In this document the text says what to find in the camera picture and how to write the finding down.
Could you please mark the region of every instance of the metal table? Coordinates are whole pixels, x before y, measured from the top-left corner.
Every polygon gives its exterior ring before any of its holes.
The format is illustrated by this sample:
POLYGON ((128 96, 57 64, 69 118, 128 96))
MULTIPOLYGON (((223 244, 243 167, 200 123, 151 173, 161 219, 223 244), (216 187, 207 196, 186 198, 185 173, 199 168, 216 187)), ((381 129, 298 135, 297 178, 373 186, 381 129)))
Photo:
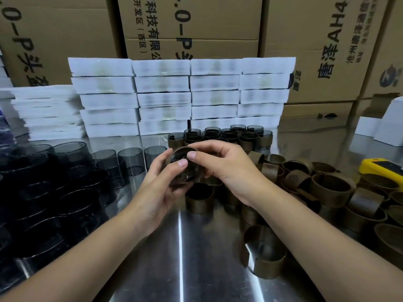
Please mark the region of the metal table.
MULTIPOLYGON (((303 156, 322 161, 355 176, 364 158, 383 157, 402 164, 403 147, 392 147, 354 135, 356 119, 300 118, 282 120, 274 130, 272 153, 287 159, 303 156)), ((91 152, 164 145, 167 135, 85 139, 91 152)), ((47 141, 52 145, 62 141, 47 141)), ((107 210, 121 211, 135 194, 142 177, 119 192, 107 210)), ((259 279, 239 261, 239 216, 216 203, 214 213, 193 215, 184 200, 167 214, 161 226, 138 244, 110 278, 95 301, 323 301, 301 266, 291 259, 280 277, 259 279)))

